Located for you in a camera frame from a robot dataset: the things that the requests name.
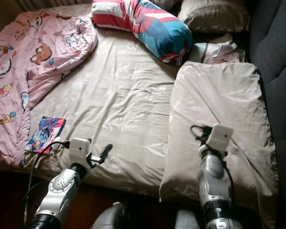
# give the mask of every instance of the book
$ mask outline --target book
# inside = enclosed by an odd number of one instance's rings
[[[60,134],[66,124],[65,118],[42,117],[37,130],[29,139],[26,150],[41,153],[50,143],[52,143]],[[49,147],[44,153],[49,154],[52,147]]]

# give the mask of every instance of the curtain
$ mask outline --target curtain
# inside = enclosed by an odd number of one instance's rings
[[[92,0],[16,0],[25,11],[32,11],[53,6],[67,6],[91,3]]]

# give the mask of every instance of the gray upholstered headboard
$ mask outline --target gray upholstered headboard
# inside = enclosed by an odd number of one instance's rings
[[[280,184],[277,228],[286,228],[286,0],[259,0],[251,20],[251,62],[260,70],[276,144]]]

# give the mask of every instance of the mattress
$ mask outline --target mattress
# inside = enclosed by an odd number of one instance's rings
[[[56,7],[60,14],[85,15],[91,5]],[[66,118],[62,139],[92,139],[99,155],[113,144],[106,161],[84,182],[159,196],[167,154],[170,95],[178,67],[159,61],[132,34],[97,28],[90,56],[31,110],[30,134],[42,116]],[[48,178],[69,164],[68,149],[41,158],[36,175]],[[27,153],[31,168],[36,154]]]

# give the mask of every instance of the cartoon print blanket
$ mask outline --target cartoon print blanket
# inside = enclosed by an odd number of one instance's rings
[[[0,33],[0,162],[17,166],[30,110],[97,43],[88,17],[53,11],[21,13]]]

